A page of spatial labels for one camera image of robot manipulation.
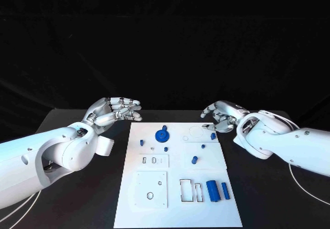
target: oval hole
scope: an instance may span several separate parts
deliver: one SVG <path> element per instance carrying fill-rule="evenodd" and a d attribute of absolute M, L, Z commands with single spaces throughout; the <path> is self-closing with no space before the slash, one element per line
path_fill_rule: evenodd
<path fill-rule="evenodd" d="M 151 192 L 146 193 L 146 198 L 152 199 L 152 193 Z"/>
<path fill-rule="evenodd" d="M 21 159 L 23 163 L 27 165 L 28 164 L 27 157 L 23 155 L 20 159 Z"/>

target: white robotic arm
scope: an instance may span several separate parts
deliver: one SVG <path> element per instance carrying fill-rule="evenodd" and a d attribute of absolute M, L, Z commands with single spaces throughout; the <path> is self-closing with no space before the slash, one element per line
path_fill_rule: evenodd
<path fill-rule="evenodd" d="M 291 165 L 330 176 L 330 132 L 299 129 L 283 117 L 266 111 L 249 113 L 227 101 L 214 102 L 200 116 L 210 111 L 219 124 L 203 128 L 226 133 L 237 126 L 233 142 L 255 157 L 266 159 L 273 153 Z"/>
<path fill-rule="evenodd" d="M 141 121 L 139 101 L 102 98 L 80 122 L 0 144 L 0 209 L 79 171 L 93 153 L 108 156 L 113 140 L 99 136 L 116 120 Z M 41 158 L 51 161 L 43 168 Z"/>

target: blue part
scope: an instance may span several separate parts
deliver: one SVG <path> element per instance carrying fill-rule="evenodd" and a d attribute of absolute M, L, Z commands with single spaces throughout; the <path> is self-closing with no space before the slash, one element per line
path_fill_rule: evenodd
<path fill-rule="evenodd" d="M 213 140 L 216 137 L 214 133 L 210 134 L 210 139 Z"/>
<path fill-rule="evenodd" d="M 193 160 L 191 160 L 191 163 L 195 164 L 195 162 L 197 162 L 197 157 L 194 156 Z"/>
<path fill-rule="evenodd" d="M 221 183 L 221 189 L 223 189 L 223 193 L 224 193 L 224 199 L 230 199 L 224 182 Z"/>
<path fill-rule="evenodd" d="M 208 190 L 210 201 L 211 202 L 220 201 L 221 199 L 220 199 L 220 194 L 219 194 L 219 190 L 217 190 L 217 186 L 216 186 L 214 180 L 208 180 L 206 182 L 206 186 L 207 186 L 207 190 Z"/>
<path fill-rule="evenodd" d="M 162 129 L 155 132 L 155 140 L 158 142 L 167 142 L 170 138 L 170 133 L 167 132 L 167 126 L 162 126 Z"/>

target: blue disc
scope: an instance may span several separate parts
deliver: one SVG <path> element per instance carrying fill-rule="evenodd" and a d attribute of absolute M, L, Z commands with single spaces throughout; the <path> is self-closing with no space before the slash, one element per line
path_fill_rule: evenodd
<path fill-rule="evenodd" d="M 155 132 L 155 140 L 158 142 L 167 142 L 170 138 L 170 133 L 167 132 L 165 125 L 162 126 L 162 129 Z"/>

